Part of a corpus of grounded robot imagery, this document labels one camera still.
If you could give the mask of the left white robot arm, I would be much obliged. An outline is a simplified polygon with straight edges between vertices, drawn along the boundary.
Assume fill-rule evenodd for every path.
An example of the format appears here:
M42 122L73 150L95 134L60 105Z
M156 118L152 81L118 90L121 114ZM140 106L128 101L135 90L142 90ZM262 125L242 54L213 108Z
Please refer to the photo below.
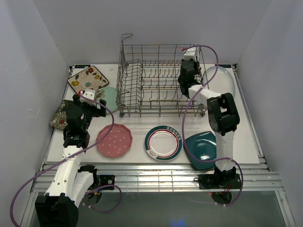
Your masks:
M80 167L85 156L92 118L105 117L106 102L96 103L96 93L81 90L73 96L73 103L66 111L67 126L63 130L62 161L50 187L38 196L35 209L42 227L75 227L79 219L79 204L87 189L100 185L94 166Z

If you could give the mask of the white oval plate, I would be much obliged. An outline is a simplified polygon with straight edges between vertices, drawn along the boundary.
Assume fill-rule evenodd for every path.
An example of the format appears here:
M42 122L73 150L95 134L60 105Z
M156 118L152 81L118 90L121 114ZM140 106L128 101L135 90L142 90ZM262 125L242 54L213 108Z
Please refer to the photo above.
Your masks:
M203 73L203 84L205 84L215 72L216 66L212 66ZM236 87L231 73L222 67L218 67L215 77L206 85L206 88L216 93L231 93L236 97Z

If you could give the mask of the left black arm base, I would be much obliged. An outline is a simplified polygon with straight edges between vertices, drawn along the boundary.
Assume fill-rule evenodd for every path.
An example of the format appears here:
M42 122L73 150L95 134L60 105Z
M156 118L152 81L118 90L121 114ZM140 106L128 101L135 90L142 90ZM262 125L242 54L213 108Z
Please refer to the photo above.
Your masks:
M78 173L82 172L91 173L93 176L93 184L88 188L89 190L93 190L105 185L115 184L115 175L100 175L98 174L97 167L94 165L81 166Z

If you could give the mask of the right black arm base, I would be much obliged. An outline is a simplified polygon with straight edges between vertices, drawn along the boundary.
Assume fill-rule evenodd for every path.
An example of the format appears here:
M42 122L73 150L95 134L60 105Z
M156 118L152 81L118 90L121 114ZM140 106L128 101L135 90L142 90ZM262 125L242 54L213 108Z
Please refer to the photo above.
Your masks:
M240 189L241 177L234 170L200 174L194 178L200 189Z

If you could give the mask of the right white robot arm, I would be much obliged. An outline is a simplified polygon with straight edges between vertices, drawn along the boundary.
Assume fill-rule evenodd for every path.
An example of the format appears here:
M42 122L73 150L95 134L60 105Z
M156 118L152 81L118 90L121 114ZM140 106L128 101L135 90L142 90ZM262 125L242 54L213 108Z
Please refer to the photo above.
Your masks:
M240 117L231 93L220 94L207 89L196 80L199 62L182 60L178 83L183 95L190 99L182 120L182 135L184 135L185 117L190 104L197 101L207 107L207 116L216 138L217 159L214 162L213 182L220 188L226 187L236 177L236 167L233 161L233 138Z

